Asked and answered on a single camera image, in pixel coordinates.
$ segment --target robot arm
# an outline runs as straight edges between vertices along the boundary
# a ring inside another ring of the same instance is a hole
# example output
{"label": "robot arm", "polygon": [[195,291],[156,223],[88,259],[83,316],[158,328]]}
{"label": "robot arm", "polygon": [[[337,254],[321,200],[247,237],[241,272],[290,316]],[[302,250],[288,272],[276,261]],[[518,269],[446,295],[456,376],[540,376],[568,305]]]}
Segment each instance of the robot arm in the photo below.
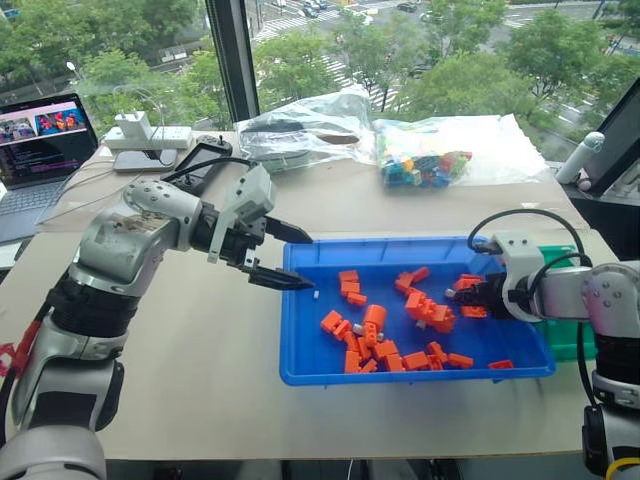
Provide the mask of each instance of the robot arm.
{"label": "robot arm", "polygon": [[311,242],[298,227],[265,216],[274,195],[262,166],[231,187],[220,212],[169,183],[139,180],[124,191],[120,205],[94,219],[41,309],[12,398],[19,431],[0,450],[0,480],[106,479],[94,432],[117,412],[124,381],[117,358],[167,249],[208,252],[269,288],[312,286],[293,272],[261,267],[255,256],[266,233]]}
{"label": "robot arm", "polygon": [[[593,392],[579,358],[591,403],[582,428],[585,465],[604,476],[616,460],[640,457],[640,262],[593,267],[584,254],[574,253],[563,259],[579,257],[583,265],[550,269],[532,238],[520,231],[496,233],[481,247],[501,256],[506,273],[449,292],[452,299],[484,306],[496,318],[590,322],[598,351]],[[639,470],[621,470],[616,479],[636,479]]]}

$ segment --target laptop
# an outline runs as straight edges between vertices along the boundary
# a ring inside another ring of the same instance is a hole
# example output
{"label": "laptop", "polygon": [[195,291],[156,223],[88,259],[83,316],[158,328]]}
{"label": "laptop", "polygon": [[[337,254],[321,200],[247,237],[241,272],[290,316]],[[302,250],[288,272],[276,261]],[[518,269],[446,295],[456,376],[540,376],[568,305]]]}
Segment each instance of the laptop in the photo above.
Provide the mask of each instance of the laptop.
{"label": "laptop", "polygon": [[62,185],[98,148],[75,93],[0,107],[0,244],[33,236]]}

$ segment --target green object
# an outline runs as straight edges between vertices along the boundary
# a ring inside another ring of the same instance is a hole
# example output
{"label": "green object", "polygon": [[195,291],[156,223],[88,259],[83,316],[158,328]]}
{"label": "green object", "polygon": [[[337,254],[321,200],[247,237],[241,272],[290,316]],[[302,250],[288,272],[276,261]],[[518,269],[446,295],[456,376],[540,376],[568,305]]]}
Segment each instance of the green object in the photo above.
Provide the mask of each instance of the green object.
{"label": "green object", "polygon": [[[554,258],[558,258],[565,253],[575,252],[575,247],[571,245],[553,245],[540,247],[545,263]],[[564,260],[552,268],[570,267],[571,261]],[[553,357],[556,362],[575,362],[577,359],[576,335],[578,324],[575,322],[543,320],[535,325],[535,328],[544,335],[551,347]],[[587,360],[592,360],[596,356],[595,338],[591,325],[584,327],[584,354]]]}

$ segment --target yellow cable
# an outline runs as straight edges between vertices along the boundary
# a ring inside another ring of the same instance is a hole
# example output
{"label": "yellow cable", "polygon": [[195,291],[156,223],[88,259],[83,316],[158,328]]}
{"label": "yellow cable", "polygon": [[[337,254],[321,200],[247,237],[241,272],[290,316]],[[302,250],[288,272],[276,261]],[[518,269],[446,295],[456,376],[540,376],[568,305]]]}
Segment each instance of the yellow cable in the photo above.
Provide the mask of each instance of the yellow cable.
{"label": "yellow cable", "polygon": [[622,467],[628,467],[629,465],[640,465],[640,457],[619,458],[607,468],[607,475],[604,477],[605,480],[612,480],[614,473]]}

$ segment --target laptop screen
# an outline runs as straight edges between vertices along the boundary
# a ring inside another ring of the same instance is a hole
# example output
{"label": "laptop screen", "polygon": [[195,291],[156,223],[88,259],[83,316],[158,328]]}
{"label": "laptop screen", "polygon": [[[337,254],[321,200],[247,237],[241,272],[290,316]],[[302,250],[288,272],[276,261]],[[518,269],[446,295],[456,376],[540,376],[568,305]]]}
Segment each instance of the laptop screen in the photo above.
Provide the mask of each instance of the laptop screen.
{"label": "laptop screen", "polygon": [[67,177],[97,146],[75,94],[0,108],[0,180],[9,189]]}

